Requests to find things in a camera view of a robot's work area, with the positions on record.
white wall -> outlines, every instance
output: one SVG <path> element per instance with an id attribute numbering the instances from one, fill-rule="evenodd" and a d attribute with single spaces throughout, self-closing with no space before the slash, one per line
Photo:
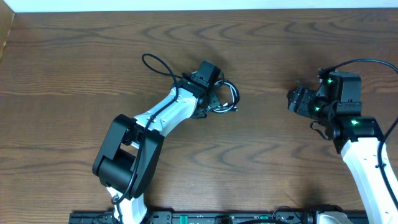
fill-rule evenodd
<path id="1" fill-rule="evenodd" d="M 14 12 L 398 7 L 398 0 L 5 0 Z"/>

wooden table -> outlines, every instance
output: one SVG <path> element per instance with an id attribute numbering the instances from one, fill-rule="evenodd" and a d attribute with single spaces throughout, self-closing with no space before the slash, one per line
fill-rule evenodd
<path id="1" fill-rule="evenodd" d="M 208 60 L 241 92 L 237 113 L 186 120 L 167 136 L 148 206 L 363 210 L 341 156 L 287 110 L 286 93 L 317 88 L 318 68 L 346 60 L 398 64 L 397 30 L 397 9 L 17 14 L 0 65 L 0 222 L 66 223 L 72 211 L 111 207 L 91 173 L 109 125 L 172 84 L 142 64 L 146 52 L 176 73 Z M 368 63 L 341 70 L 361 75 L 363 115 L 386 131 L 397 74 Z M 397 133 L 387 142 L 396 172 Z"/>

